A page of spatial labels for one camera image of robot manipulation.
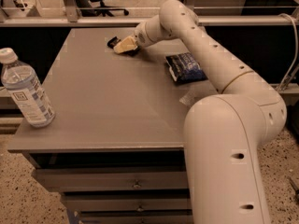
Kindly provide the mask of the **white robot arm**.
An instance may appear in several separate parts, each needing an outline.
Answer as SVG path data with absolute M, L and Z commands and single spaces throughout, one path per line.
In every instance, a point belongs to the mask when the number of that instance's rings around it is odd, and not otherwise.
M 184 123 L 184 154 L 194 224 L 271 224 L 257 149 L 282 130 L 279 93 L 215 41 L 178 0 L 139 23 L 118 53 L 180 39 L 216 94 L 196 102 Z

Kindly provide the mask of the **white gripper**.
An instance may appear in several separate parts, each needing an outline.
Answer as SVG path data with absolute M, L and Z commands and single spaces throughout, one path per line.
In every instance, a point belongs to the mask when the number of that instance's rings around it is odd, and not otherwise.
M 127 51 L 136 50 L 138 46 L 143 48 L 151 46 L 155 43 L 155 32 L 156 29 L 149 21 L 143 21 L 136 26 L 134 36 L 126 36 L 113 49 L 117 54 L 122 54 Z

